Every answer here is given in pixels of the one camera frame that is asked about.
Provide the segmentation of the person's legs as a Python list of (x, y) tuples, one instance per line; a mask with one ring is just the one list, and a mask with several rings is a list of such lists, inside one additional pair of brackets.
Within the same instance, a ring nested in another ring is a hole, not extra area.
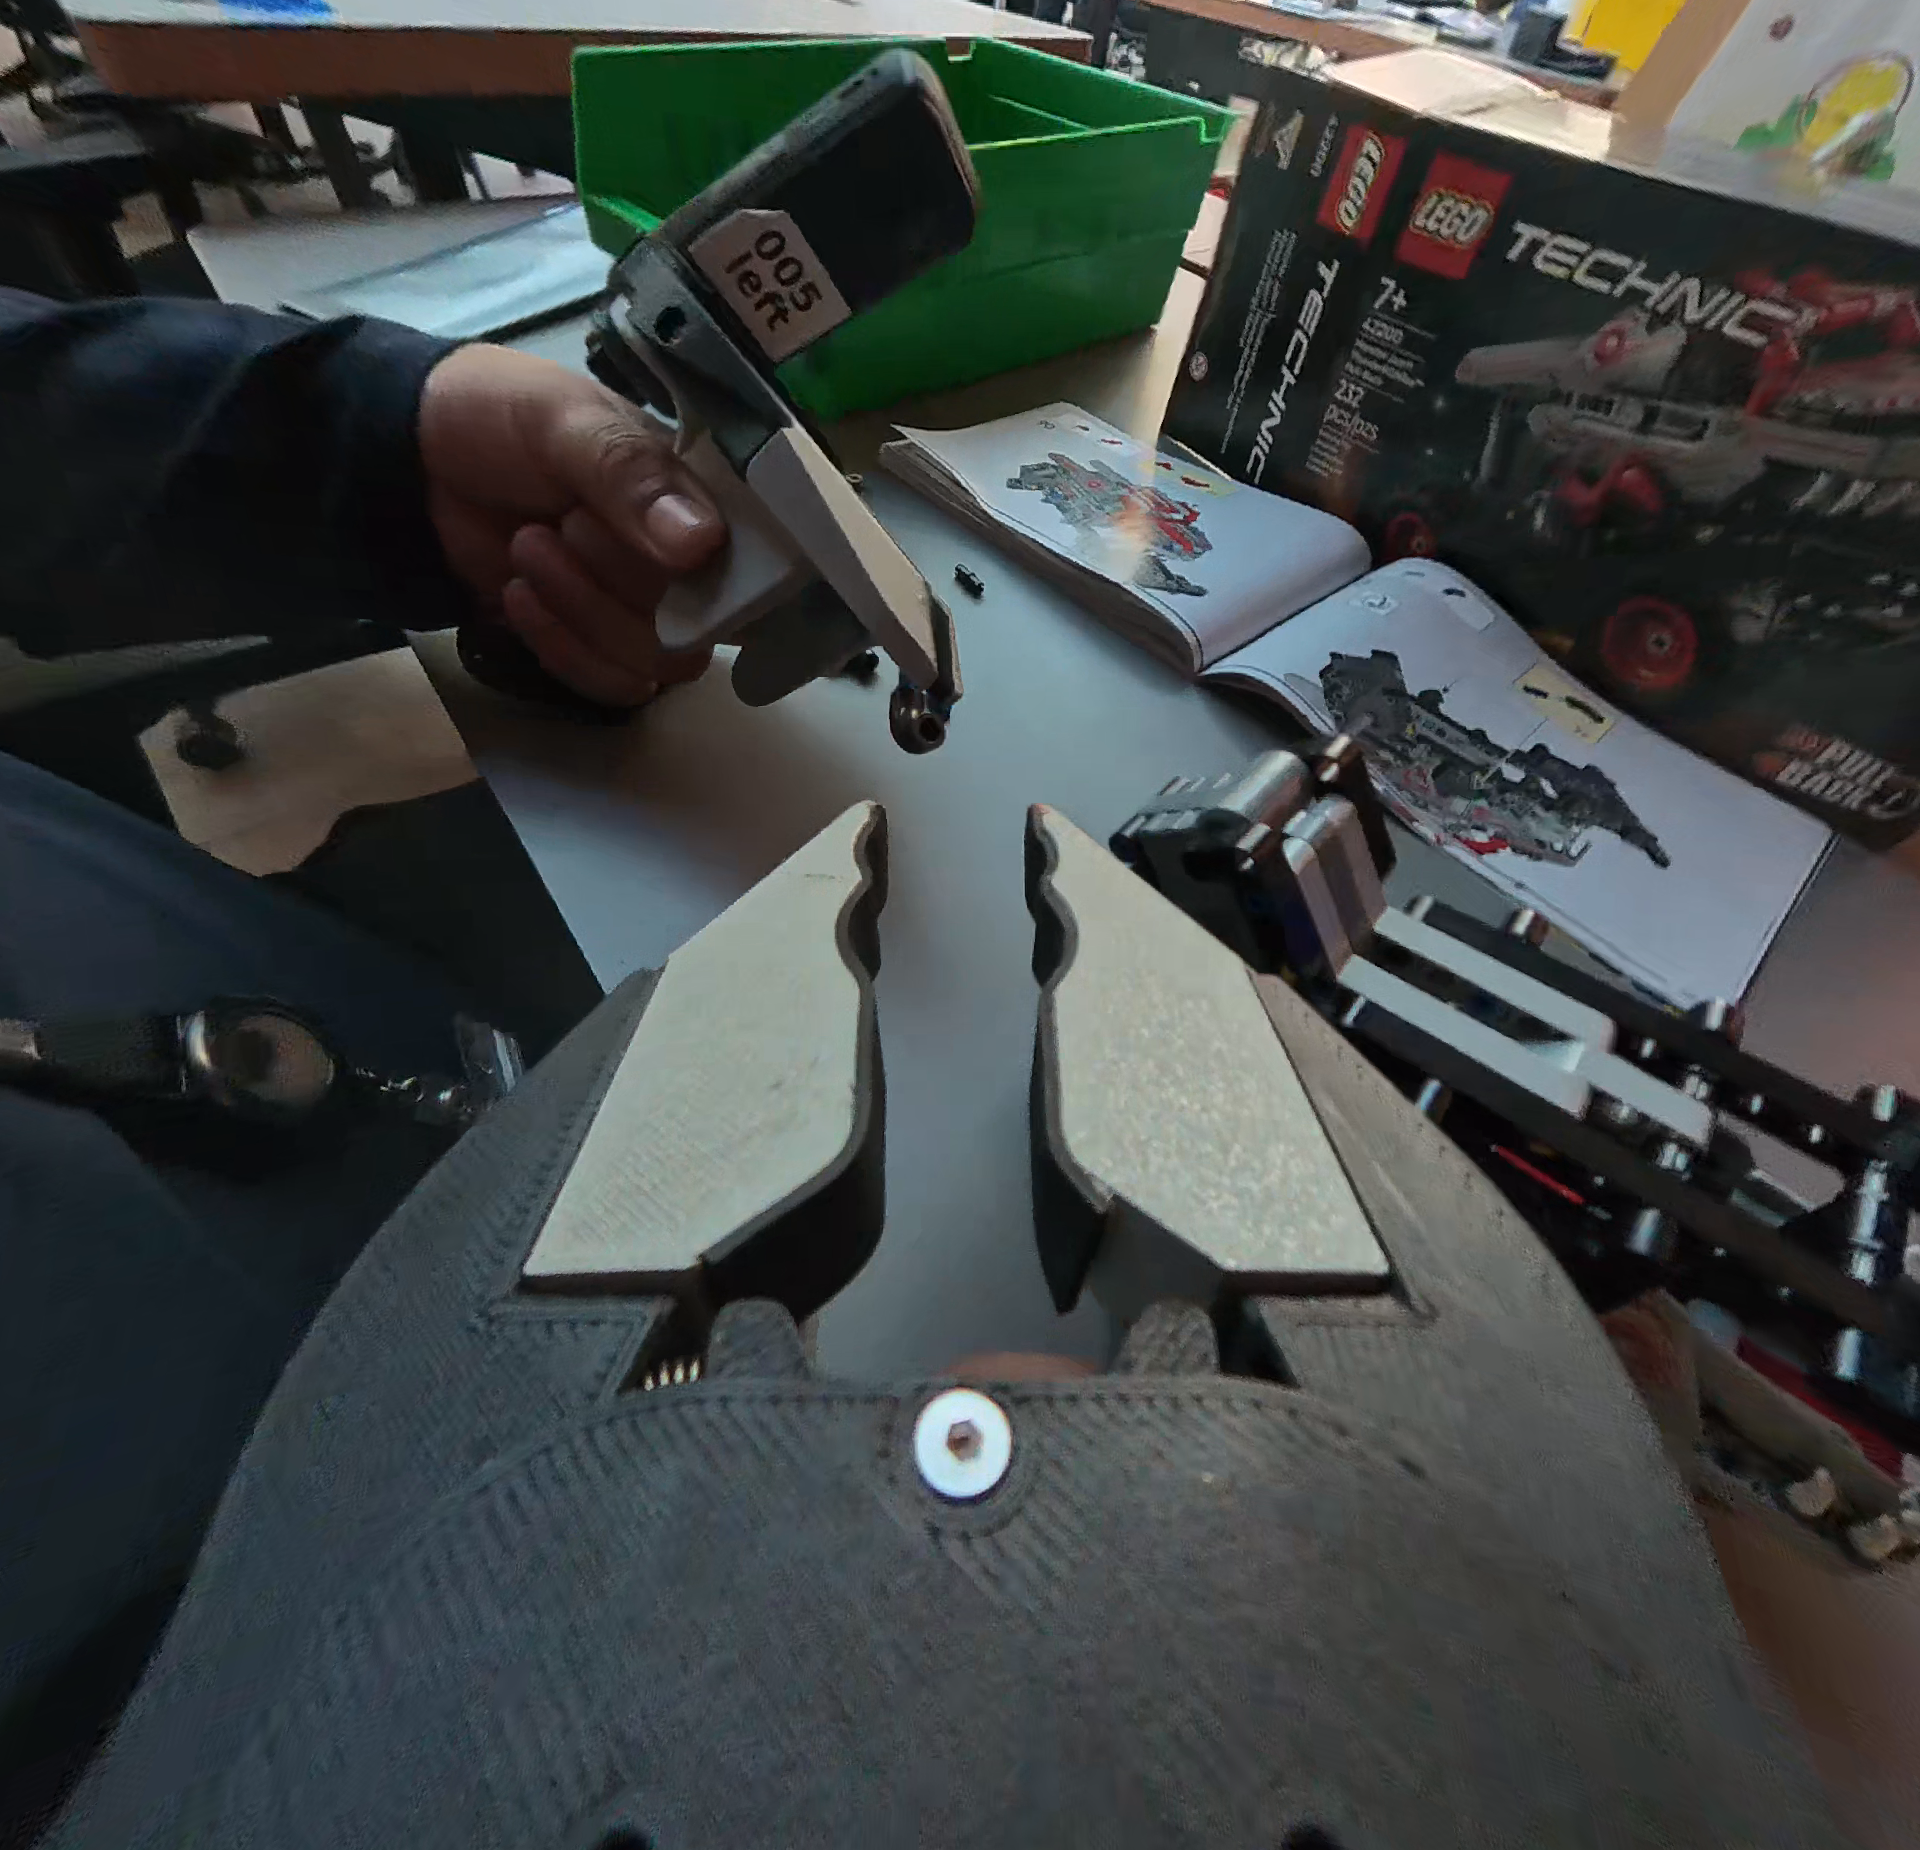
[[(270, 1000), (375, 1077), (532, 1062), (602, 996), (485, 781), (343, 812), (252, 875), (4, 758), (13, 1022)], [(31, 1846), (126, 1705), (315, 1313), (454, 1142), (350, 1094), (304, 1124), (4, 1081), (2, 1805)]]

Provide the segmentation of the black grey lego vehicle chassis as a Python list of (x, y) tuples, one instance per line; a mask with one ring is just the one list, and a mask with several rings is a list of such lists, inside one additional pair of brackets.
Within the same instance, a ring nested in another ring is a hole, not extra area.
[(1172, 780), (1116, 858), (1437, 1120), (1606, 1316), (1685, 1480), (1867, 1569), (1916, 1562), (1916, 1097), (1830, 1094), (1432, 896), (1390, 905), (1350, 736)]

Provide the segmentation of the white bag with yellow print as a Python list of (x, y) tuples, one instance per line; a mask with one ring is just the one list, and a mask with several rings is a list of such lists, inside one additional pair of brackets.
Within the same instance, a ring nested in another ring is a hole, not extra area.
[(1688, 0), (1659, 124), (1916, 198), (1917, 0)]

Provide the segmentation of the green plastic bin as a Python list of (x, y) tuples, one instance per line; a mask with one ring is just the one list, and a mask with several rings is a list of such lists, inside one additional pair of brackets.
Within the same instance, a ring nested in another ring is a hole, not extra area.
[[(571, 62), (595, 245), (638, 234), (871, 62), (876, 36), (591, 43)], [(1229, 115), (1027, 43), (915, 39), (983, 185), (970, 245), (788, 360), (826, 422), (1153, 326)]]

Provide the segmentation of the black lego set box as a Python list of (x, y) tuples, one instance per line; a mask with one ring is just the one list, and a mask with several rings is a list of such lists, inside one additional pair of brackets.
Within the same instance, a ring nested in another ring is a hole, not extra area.
[(1270, 67), (1165, 434), (1916, 845), (1916, 242)]

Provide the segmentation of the person's left hand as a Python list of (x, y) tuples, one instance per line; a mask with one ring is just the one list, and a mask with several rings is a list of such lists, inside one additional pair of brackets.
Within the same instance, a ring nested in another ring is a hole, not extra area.
[(706, 671), (710, 645), (665, 646), (656, 613), (728, 529), (629, 403), (550, 358), (467, 346), (428, 374), (416, 426), (450, 568), (544, 675), (635, 708)]

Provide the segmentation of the clear plastic sleeve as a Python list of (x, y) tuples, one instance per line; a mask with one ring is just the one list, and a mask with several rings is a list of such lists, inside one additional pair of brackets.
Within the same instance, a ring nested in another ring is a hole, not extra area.
[(497, 340), (588, 307), (608, 292), (609, 268), (582, 205), (568, 203), (460, 245), (288, 292), (277, 307), (309, 322), (358, 314), (456, 344)]

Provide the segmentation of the office chair base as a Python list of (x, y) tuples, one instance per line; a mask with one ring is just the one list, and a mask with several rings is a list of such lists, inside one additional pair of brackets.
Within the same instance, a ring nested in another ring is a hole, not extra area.
[(61, 655), (31, 655), (4, 640), (4, 755), (97, 789), (130, 776), (145, 730), (177, 718), (174, 749), (192, 765), (222, 770), (246, 755), (227, 714), (232, 695), (402, 642), (399, 630), (375, 623)]

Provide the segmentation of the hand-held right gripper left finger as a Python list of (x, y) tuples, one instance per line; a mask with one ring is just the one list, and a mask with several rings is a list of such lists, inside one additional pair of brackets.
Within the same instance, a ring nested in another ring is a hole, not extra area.
[(814, 1318), (853, 1283), (885, 1218), (887, 875), (887, 814), (856, 802), (538, 1073), (521, 1294)]

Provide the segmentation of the grey table with wooden edge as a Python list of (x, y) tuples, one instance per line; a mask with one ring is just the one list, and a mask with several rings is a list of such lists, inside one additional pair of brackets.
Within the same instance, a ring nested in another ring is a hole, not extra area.
[(190, 102), (549, 96), (583, 43), (997, 39), (1074, 62), (1090, 36), (970, 0), (58, 0), (117, 91)]
[(1301, 0), (1094, 0), (1090, 33), (1106, 39), (1120, 28), (1139, 45), (1144, 78), (1160, 88), (1245, 91), (1272, 67), (1317, 67), (1360, 62), (1404, 49), (1437, 51), (1467, 62), (1493, 62), (1551, 88), (1611, 99), (1628, 66), (1572, 45), (1555, 62), (1514, 54), (1514, 36), (1493, 26), (1489, 43), (1410, 14), (1305, 8)]

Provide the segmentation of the person's left forearm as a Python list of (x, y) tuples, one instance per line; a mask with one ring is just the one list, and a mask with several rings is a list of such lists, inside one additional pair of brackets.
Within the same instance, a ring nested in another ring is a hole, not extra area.
[(2, 294), (2, 632), (25, 653), (435, 632), (472, 597), (418, 416), (451, 352), (381, 319)]

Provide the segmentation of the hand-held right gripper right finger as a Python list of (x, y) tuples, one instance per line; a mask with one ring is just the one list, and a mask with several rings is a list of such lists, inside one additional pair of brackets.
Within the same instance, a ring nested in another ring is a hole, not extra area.
[(1384, 1290), (1384, 1247), (1245, 958), (1044, 804), (1027, 905), (1030, 1212), (1054, 1308)]

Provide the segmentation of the open instruction booklet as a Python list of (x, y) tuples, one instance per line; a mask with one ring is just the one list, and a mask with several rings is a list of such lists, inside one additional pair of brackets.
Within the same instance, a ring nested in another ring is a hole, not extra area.
[(1638, 988), (1740, 1001), (1832, 836), (1602, 704), (1464, 572), (1072, 403), (881, 464), (1186, 678), (1350, 733), (1390, 812)]

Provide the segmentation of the yellow container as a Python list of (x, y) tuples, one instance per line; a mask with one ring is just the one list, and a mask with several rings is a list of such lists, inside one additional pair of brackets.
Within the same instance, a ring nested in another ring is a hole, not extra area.
[(1635, 72), (1687, 2), (1578, 0), (1568, 21), (1568, 36), (1586, 51), (1613, 57), (1618, 69)]

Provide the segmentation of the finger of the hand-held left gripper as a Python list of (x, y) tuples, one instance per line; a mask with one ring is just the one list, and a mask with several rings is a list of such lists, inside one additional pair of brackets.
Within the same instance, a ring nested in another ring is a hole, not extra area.
[(827, 449), (788, 422), (756, 452), (747, 485), (805, 566), (893, 661), (897, 710), (954, 710), (964, 679), (950, 607)]
[(734, 694), (771, 706), (803, 684), (876, 663), (876, 634), (832, 589), (799, 589), (743, 628), (732, 663)]

